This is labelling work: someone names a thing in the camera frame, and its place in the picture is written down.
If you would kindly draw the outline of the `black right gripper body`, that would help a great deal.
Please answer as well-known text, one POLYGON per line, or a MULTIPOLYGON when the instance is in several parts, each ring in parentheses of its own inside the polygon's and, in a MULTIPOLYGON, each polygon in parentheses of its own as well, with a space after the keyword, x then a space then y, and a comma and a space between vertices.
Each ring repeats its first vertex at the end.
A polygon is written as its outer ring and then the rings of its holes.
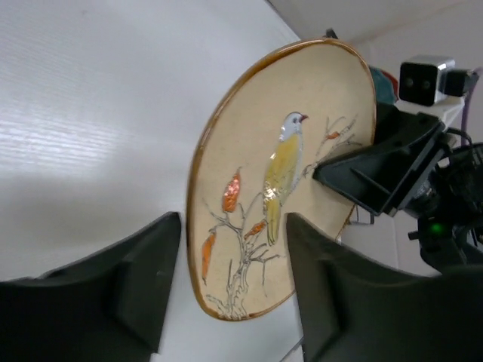
POLYGON ((432 184, 431 173, 448 150, 450 139, 434 115, 411 114, 378 103, 372 213, 392 216, 403 210, 418 218, 434 212, 441 197, 432 184))

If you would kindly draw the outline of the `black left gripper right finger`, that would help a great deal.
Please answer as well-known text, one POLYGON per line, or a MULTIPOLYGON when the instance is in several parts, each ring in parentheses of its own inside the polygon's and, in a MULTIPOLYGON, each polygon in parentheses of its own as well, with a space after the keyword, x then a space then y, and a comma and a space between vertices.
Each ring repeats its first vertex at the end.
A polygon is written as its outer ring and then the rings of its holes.
POLYGON ((338 244, 298 213, 286 237, 306 361, 480 361, 482 268, 411 275, 338 244))

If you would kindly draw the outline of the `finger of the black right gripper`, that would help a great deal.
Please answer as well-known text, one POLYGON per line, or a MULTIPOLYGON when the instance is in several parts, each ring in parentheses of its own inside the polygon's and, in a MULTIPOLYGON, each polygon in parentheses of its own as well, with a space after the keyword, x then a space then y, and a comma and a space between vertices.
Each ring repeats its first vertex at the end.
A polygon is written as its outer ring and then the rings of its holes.
POLYGON ((400 184, 398 149, 383 144, 339 155, 320 163, 312 178, 379 216, 400 184))

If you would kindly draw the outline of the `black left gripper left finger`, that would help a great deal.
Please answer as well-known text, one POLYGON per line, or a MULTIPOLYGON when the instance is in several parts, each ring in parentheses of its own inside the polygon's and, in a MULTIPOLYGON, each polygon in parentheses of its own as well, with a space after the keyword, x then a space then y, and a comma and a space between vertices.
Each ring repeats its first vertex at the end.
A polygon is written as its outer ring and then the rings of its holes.
POLYGON ((169 212, 79 261, 1 284, 3 361, 148 361, 158 351, 182 225, 169 212))

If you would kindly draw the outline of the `dark teal scalloped plate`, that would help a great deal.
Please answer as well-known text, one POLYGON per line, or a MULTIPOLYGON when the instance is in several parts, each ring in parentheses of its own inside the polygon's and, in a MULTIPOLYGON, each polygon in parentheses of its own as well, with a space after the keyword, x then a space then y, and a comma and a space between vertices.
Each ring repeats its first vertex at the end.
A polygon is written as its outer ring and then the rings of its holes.
POLYGON ((374 66, 369 66, 369 69, 374 83, 377 102, 393 105, 392 86, 383 74, 383 70, 374 66))

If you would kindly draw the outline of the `red plate with teal flower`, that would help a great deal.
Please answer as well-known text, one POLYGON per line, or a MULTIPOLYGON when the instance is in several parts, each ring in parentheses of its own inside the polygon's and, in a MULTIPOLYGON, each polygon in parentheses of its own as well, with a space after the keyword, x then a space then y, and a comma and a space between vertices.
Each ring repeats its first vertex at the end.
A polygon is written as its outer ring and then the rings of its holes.
POLYGON ((383 71, 383 74, 391 83, 392 93, 393 93, 393 98, 395 103, 398 101, 398 80, 389 72, 383 71))

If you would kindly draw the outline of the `beige plate with bird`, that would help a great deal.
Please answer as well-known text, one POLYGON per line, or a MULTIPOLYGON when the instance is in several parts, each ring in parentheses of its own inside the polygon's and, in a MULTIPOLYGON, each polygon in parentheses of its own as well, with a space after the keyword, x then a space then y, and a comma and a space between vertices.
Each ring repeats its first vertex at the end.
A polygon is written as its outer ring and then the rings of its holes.
POLYGON ((340 40, 299 41, 257 61, 198 141, 186 201, 189 272, 208 315, 243 321, 294 293, 285 215, 337 238, 354 204, 319 185, 319 163, 374 141, 368 64, 340 40))

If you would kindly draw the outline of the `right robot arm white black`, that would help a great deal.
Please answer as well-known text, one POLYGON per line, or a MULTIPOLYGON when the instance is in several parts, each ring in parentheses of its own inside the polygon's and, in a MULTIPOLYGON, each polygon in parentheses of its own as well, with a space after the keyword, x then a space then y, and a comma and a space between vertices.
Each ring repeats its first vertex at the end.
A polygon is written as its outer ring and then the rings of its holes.
POLYGON ((441 117, 380 103, 374 144, 319 163, 312 177, 374 216, 415 218, 408 237, 439 272, 482 263, 482 144, 441 117))

